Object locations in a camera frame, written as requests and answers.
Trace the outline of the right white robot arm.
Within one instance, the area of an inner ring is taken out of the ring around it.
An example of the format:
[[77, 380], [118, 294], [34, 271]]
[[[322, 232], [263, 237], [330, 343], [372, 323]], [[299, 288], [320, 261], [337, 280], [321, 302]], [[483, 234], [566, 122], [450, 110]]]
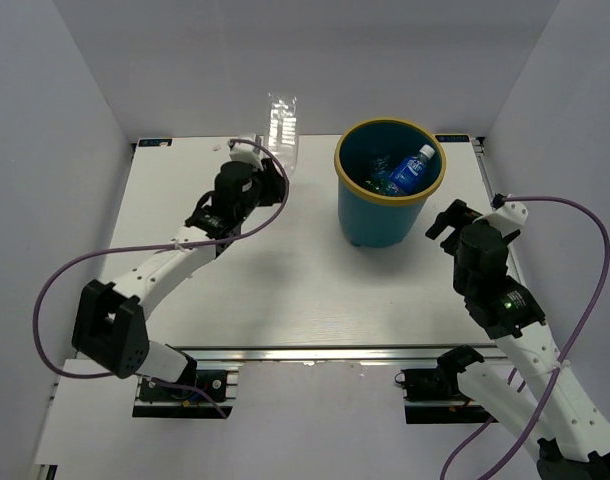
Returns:
[[534, 296], [508, 273], [509, 245], [526, 223], [526, 201], [498, 195], [492, 212], [483, 215], [455, 200], [426, 235], [436, 239], [453, 230], [441, 243], [454, 260], [453, 288], [527, 391], [516, 391], [468, 345], [438, 358], [437, 388], [448, 398], [464, 395], [478, 403], [514, 435], [510, 450], [484, 478], [525, 450], [542, 479], [610, 479], [610, 422], [572, 371], [571, 346], [557, 346]]

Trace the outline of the teal bin with yellow rim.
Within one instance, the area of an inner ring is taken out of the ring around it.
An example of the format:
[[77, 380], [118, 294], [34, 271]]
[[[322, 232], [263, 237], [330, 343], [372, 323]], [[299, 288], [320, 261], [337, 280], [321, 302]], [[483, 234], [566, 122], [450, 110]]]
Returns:
[[[375, 163], [386, 160], [386, 171], [430, 146], [434, 155], [411, 195], [387, 196], [365, 183], [375, 175]], [[425, 202], [439, 189], [446, 173], [446, 156], [436, 137], [409, 121], [376, 118], [345, 132], [337, 143], [334, 167], [338, 178], [338, 220], [354, 246], [384, 248], [407, 236]]]

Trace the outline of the left blue corner sticker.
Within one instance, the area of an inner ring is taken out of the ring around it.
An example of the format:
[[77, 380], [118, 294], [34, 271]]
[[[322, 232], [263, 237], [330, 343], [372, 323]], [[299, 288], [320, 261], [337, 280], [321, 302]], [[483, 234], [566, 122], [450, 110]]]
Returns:
[[171, 138], [146, 138], [140, 139], [137, 143], [138, 148], [158, 148], [169, 147], [172, 144]]

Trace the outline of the green plastic bottle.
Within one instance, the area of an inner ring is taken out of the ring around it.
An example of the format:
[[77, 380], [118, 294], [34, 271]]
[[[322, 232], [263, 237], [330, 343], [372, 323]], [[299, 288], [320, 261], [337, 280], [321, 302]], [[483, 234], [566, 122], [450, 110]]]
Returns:
[[381, 196], [397, 197], [399, 195], [397, 185], [392, 183], [389, 178], [370, 178], [364, 182], [363, 187], [371, 193]]

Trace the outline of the blue label water bottle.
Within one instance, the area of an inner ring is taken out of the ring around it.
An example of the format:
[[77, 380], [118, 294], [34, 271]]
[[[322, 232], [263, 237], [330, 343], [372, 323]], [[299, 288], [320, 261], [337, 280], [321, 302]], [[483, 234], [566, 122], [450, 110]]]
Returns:
[[426, 144], [416, 155], [403, 159], [389, 175], [391, 189], [396, 196], [414, 195], [421, 191], [428, 164], [436, 151]]

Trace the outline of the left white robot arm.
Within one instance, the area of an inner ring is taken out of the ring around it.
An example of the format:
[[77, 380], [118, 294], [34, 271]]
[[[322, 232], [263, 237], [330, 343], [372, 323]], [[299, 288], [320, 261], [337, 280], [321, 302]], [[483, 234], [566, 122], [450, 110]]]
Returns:
[[82, 290], [72, 345], [114, 376], [141, 375], [161, 381], [173, 398], [196, 387], [196, 362], [150, 340], [146, 322], [156, 307], [199, 268], [244, 238], [242, 225], [258, 207], [282, 206], [283, 173], [269, 158], [256, 165], [230, 160], [168, 244], [129, 272]]

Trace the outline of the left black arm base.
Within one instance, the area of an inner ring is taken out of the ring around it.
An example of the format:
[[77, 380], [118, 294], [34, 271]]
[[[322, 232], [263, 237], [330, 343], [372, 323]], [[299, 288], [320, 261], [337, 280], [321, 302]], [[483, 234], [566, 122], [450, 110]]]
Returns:
[[138, 380], [132, 408], [134, 418], [216, 419], [232, 412], [237, 396], [239, 366], [228, 362], [199, 362], [192, 389], [170, 388], [150, 378]]

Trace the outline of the right blue corner sticker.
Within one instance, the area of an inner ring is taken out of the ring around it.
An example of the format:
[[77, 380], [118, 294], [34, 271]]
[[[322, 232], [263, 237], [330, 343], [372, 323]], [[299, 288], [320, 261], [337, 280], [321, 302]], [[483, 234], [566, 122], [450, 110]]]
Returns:
[[435, 138], [440, 143], [470, 143], [471, 140], [466, 134], [436, 134]]

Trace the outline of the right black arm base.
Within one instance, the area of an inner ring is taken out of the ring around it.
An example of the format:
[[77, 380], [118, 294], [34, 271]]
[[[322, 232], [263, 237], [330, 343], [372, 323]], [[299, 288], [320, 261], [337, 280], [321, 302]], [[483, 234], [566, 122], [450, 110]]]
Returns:
[[482, 424], [493, 421], [489, 413], [458, 386], [458, 375], [484, 357], [474, 348], [461, 345], [442, 354], [433, 368], [409, 368], [394, 377], [404, 392], [408, 425]]

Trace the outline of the blue corner sticker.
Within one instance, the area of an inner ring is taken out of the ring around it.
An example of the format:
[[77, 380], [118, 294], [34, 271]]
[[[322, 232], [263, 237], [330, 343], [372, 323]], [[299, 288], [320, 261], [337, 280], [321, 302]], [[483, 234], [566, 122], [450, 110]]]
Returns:
[[137, 143], [138, 148], [158, 148], [169, 147], [172, 144], [171, 138], [146, 138], [140, 139]]
[[436, 134], [435, 138], [440, 143], [470, 143], [471, 140], [466, 134]]

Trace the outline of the aluminium table rail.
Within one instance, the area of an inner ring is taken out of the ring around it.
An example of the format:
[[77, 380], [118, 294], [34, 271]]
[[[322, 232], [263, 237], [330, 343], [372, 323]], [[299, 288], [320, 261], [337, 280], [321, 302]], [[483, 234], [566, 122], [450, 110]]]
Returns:
[[416, 361], [435, 360], [453, 349], [449, 345], [401, 347], [276, 347], [276, 348], [185, 348], [184, 352], [202, 361]]

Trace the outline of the clear plastic water bottle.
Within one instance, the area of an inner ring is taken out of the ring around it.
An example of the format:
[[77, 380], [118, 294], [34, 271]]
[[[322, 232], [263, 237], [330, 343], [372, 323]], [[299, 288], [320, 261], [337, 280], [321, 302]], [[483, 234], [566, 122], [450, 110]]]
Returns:
[[264, 146], [276, 157], [289, 177], [294, 174], [297, 166], [298, 127], [297, 99], [269, 93]]

